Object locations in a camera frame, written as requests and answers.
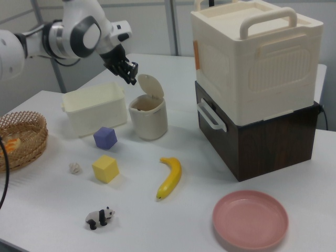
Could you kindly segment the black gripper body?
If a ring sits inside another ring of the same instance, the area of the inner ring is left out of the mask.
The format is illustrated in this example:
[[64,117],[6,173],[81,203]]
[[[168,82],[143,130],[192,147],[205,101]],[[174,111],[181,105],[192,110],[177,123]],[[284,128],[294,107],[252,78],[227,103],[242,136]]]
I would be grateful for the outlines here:
[[101,54],[103,65],[114,75],[129,77],[129,60],[126,58],[125,50],[122,45],[117,45],[110,52]]

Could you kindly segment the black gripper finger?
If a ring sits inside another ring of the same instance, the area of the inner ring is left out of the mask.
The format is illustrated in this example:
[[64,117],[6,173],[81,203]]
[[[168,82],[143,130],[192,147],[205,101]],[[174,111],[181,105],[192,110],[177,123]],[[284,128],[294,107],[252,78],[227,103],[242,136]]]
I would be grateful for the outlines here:
[[119,69],[117,70],[117,75],[123,78],[127,84],[135,85],[137,82],[136,80],[137,70],[136,69],[131,69],[131,70]]
[[126,79],[135,79],[138,74],[138,64],[136,62],[126,61],[124,63],[124,72]]

